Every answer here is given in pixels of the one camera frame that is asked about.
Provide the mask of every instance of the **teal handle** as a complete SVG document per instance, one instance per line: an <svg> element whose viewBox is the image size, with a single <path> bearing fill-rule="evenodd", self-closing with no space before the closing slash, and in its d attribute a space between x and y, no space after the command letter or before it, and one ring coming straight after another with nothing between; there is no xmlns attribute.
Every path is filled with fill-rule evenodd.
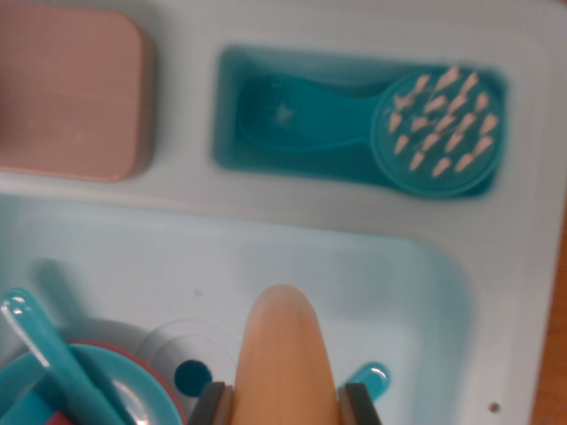
<svg viewBox="0 0 567 425"><path fill-rule="evenodd" d="M369 143L379 97L352 98L286 76L260 77L240 97L237 126L252 143L319 151Z"/></svg>
<svg viewBox="0 0 567 425"><path fill-rule="evenodd" d="M68 410L81 425L124 425L29 292L6 292L0 311L66 395Z"/></svg>

